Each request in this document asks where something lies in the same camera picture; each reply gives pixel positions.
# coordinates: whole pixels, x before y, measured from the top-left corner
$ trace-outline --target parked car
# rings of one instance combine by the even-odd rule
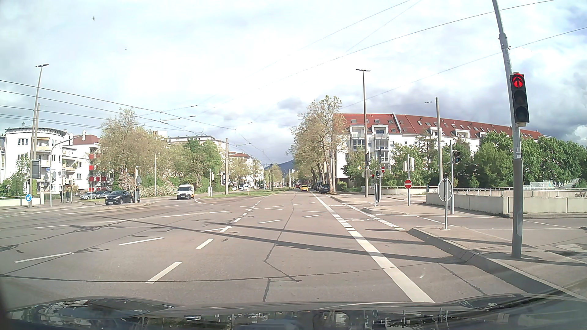
[[[330,193],[330,184],[325,183],[320,187],[320,193]]]
[[[133,195],[126,190],[115,190],[106,196],[106,205],[132,203]]]
[[[195,196],[195,189],[193,184],[180,184],[176,192],[177,199],[191,199]]]
[[[112,190],[101,191],[101,194],[98,196],[98,198],[106,198],[111,192]]]
[[[82,200],[95,200],[97,198],[96,194],[92,191],[86,191],[83,195],[79,198]]]

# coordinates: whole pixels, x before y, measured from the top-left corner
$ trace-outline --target traffic light pole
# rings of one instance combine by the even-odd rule
[[[522,224],[524,222],[524,178],[522,172],[522,148],[519,137],[519,127],[514,120],[514,105],[512,100],[512,91],[510,86],[510,75],[512,74],[510,61],[510,47],[504,33],[504,27],[501,23],[500,9],[497,0],[493,1],[495,17],[497,18],[497,27],[500,32],[501,52],[504,56],[505,77],[508,81],[508,95],[510,96],[510,117],[512,122],[512,139],[514,142],[514,222],[512,224],[512,258],[521,258],[522,256]]]
[[[454,154],[453,154],[453,140],[450,139],[450,181],[454,185]],[[454,196],[450,199],[450,214],[454,214]]]

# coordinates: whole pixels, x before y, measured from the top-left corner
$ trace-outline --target lamp post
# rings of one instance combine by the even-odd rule
[[[364,141],[364,145],[363,147],[365,148],[365,197],[369,196],[369,166],[367,165],[367,155],[369,154],[369,151],[367,150],[367,106],[365,103],[365,72],[370,72],[371,70],[361,70],[361,69],[357,69],[357,71],[362,71],[363,72],[363,116],[364,116],[364,133],[365,133],[365,141]]]

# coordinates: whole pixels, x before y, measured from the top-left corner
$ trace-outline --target asphalt road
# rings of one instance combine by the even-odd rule
[[[365,214],[299,191],[0,212],[0,285],[9,308],[89,295],[212,304],[521,292],[406,233],[441,220]],[[511,226],[451,218],[498,221]]]

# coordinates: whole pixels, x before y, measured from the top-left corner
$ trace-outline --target traffic island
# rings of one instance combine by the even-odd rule
[[[528,293],[587,299],[587,263],[580,260],[530,245],[522,246],[522,258],[511,258],[510,241],[465,227],[407,232]]]

